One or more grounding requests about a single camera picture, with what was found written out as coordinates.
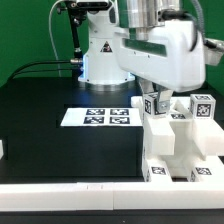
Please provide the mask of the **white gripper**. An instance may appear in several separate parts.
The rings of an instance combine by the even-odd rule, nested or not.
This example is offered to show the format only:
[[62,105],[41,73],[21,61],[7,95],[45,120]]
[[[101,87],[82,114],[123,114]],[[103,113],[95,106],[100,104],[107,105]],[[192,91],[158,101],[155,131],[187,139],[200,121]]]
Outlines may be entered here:
[[164,26],[150,29],[149,39],[141,41],[131,39],[128,29],[115,29],[113,51],[119,66],[143,78],[138,81],[143,94],[154,92],[153,83],[161,85],[157,95],[159,112],[170,109],[173,91],[195,90],[205,81],[201,34],[191,50],[194,31],[192,21],[166,21]]

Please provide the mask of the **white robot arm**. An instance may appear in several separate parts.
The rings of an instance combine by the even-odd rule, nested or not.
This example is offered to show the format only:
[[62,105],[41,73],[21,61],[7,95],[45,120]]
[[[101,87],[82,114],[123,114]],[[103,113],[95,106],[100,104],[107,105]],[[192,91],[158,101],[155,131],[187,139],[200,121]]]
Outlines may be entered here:
[[159,93],[161,112],[174,92],[204,83],[203,35],[180,0],[78,0],[77,6],[89,20],[85,82],[120,85],[136,79],[144,94]]

